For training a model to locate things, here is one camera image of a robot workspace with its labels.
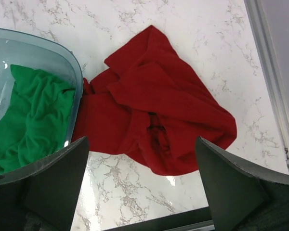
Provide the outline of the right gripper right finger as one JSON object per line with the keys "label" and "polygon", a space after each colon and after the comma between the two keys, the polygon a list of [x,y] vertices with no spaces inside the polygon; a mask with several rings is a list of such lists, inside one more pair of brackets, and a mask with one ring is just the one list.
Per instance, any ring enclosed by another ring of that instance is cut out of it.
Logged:
{"label": "right gripper right finger", "polygon": [[289,175],[198,137],[196,159],[217,231],[289,231]]}

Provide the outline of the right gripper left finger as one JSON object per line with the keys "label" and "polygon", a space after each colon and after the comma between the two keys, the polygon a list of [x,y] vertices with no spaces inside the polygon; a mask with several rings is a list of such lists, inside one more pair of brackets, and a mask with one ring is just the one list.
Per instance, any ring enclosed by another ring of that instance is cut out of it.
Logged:
{"label": "right gripper left finger", "polygon": [[0,174],[0,231],[71,229],[88,160],[82,137],[32,164]]}

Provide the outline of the clear teal plastic bin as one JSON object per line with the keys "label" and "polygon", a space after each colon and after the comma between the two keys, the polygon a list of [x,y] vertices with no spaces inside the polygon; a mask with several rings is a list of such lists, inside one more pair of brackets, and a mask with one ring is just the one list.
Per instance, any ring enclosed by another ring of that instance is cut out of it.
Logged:
{"label": "clear teal plastic bin", "polygon": [[68,146],[71,143],[83,91],[81,67],[73,53],[48,39],[0,28],[0,120],[10,104],[14,82],[10,72],[11,64],[50,72],[76,89],[64,139],[64,146]]}

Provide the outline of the red t shirt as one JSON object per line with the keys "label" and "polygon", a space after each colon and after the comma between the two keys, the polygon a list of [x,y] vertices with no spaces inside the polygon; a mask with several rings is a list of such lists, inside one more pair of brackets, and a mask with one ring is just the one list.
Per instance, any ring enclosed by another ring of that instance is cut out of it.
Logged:
{"label": "red t shirt", "polygon": [[198,169],[195,144],[203,137],[226,149],[237,137],[234,117],[221,107],[168,38],[149,26],[84,81],[73,140],[90,151],[125,154],[162,176]]}

